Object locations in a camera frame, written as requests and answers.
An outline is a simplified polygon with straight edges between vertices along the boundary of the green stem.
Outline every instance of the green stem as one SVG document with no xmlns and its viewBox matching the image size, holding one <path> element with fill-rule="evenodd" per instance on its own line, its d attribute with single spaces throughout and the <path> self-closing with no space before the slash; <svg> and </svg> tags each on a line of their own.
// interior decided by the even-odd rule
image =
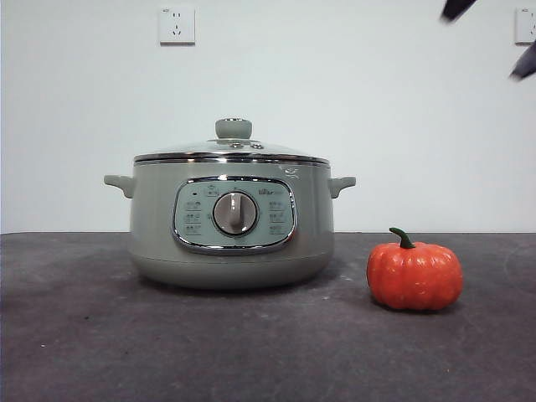
<svg viewBox="0 0 536 402">
<path fill-rule="evenodd" d="M 397 234 L 398 236 L 400 236 L 400 247 L 402 247 L 403 249 L 414 249 L 415 248 L 415 245 L 413 243 L 411 243 L 410 238 L 408 237 L 408 235 L 402 229 L 389 228 L 389 232 L 392 232 L 395 235 Z"/>
</svg>

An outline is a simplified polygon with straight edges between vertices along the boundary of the wall socket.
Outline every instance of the wall socket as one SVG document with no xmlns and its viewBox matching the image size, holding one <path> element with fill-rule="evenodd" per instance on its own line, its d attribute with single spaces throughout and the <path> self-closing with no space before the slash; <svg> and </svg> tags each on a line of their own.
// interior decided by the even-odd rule
<svg viewBox="0 0 536 402">
<path fill-rule="evenodd" d="M 516 44 L 531 44 L 536 40 L 536 8 L 516 9 Z"/>
<path fill-rule="evenodd" d="M 158 37 L 160 44 L 195 44 L 195 10 L 190 6 L 162 7 Z"/>
</svg>

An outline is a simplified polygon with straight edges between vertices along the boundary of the rotary knob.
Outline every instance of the rotary knob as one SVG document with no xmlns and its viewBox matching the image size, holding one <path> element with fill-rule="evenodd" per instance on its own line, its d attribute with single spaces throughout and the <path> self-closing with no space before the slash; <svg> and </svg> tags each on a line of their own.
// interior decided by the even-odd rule
<svg viewBox="0 0 536 402">
<path fill-rule="evenodd" d="M 255 225 L 257 207 L 244 193 L 227 193 L 216 201 L 214 222 L 228 235 L 242 235 Z"/>
</svg>

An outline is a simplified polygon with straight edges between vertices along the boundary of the orange pumpkin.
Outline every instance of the orange pumpkin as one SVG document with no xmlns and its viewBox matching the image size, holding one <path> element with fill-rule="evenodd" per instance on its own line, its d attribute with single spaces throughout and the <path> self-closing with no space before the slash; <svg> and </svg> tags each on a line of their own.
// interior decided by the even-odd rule
<svg viewBox="0 0 536 402">
<path fill-rule="evenodd" d="M 377 302 L 395 309 L 440 310 L 456 301 L 463 285 L 460 262 L 446 247 L 411 243 L 400 229 L 400 244 L 373 248 L 367 281 Z"/>
</svg>

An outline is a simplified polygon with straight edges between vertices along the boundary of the white wall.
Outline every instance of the white wall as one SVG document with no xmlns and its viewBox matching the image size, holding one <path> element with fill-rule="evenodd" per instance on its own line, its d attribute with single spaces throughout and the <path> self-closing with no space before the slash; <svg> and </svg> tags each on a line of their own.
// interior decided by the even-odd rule
<svg viewBox="0 0 536 402">
<path fill-rule="evenodd" d="M 0 2 L 0 15 L 2 14 L 2 3 Z M 0 19 L 0 43 L 2 42 L 2 20 Z M 2 76 L 2 53 L 0 52 L 0 76 Z M 3 93 L 2 82 L 0 82 L 0 94 Z M 2 110 L 2 98 L 0 96 L 0 111 Z M 0 139 L 2 139 L 2 113 L 0 113 Z M 0 141 L 0 229 L 2 228 L 2 141 Z"/>
<path fill-rule="evenodd" d="M 535 231 L 536 78 L 508 74 L 536 0 L 452 26 L 441 0 L 199 0 L 196 45 L 161 47 L 169 4 L 3 0 L 3 233 L 128 230 L 102 176 L 224 116 L 358 177 L 337 230 Z"/>
</svg>

